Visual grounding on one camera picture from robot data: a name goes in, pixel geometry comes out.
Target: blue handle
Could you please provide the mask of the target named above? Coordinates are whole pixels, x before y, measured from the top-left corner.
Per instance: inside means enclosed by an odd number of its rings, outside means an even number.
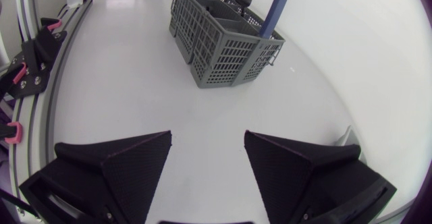
[[[261,26],[261,29],[259,30],[259,36],[261,38],[270,38],[271,34],[275,30],[276,23],[284,10],[286,1],[287,0],[273,0],[263,26]]]

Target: plastic grid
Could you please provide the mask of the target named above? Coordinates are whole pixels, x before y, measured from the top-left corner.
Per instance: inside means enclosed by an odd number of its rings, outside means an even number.
[[[222,49],[217,63],[213,66],[207,84],[233,82],[255,43],[228,40]]]
[[[208,19],[204,19],[200,26],[201,33],[198,35],[198,40],[195,45],[192,66],[201,80],[205,70],[210,66],[209,62],[215,53],[220,31],[212,26]]]
[[[173,4],[171,7],[173,18],[176,16],[174,13],[177,12],[176,21],[173,23],[177,26],[177,36],[181,40],[178,43],[183,44],[188,54],[192,53],[191,73],[198,87],[230,86],[255,79],[266,65],[274,62],[284,43],[283,38],[276,32],[273,32],[270,39],[258,37],[258,30],[263,20],[249,9],[245,10],[246,15],[242,18],[240,6],[235,0],[176,1],[182,3],[182,5]],[[197,13],[190,11],[194,7],[204,8],[197,9],[199,13],[204,14],[201,19],[198,18]],[[223,30],[220,30],[216,24],[222,26]],[[235,32],[238,35],[228,35],[225,31]],[[258,43],[264,45],[264,49],[260,46],[259,50],[262,51],[259,54],[252,53],[258,49],[255,46]]]
[[[181,16],[178,16],[176,36],[182,41],[188,54],[191,54],[200,17],[203,15],[199,7],[191,2],[181,2],[179,4]]]
[[[266,65],[274,62],[281,48],[282,45],[267,45],[252,64],[252,67],[249,69],[243,80],[256,78]]]

